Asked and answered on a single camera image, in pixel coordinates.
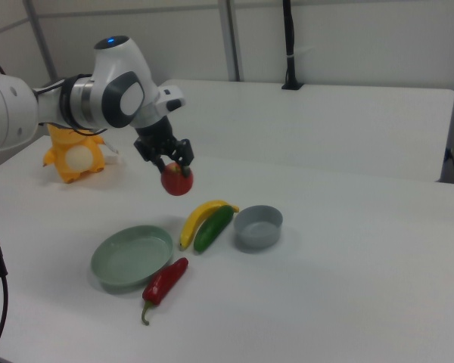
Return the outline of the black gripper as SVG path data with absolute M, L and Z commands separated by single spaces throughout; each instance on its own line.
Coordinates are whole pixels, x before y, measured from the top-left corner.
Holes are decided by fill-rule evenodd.
M 190 165 L 194 159 L 191 143 L 188 139 L 176 140 L 167 116 L 151 126 L 136 129 L 136 132 L 138 134 L 134 142 L 136 150 L 143 160 L 155 165 L 160 174 L 166 168 L 161 157 L 167 156 L 180 166 L 185 178 L 191 175 Z

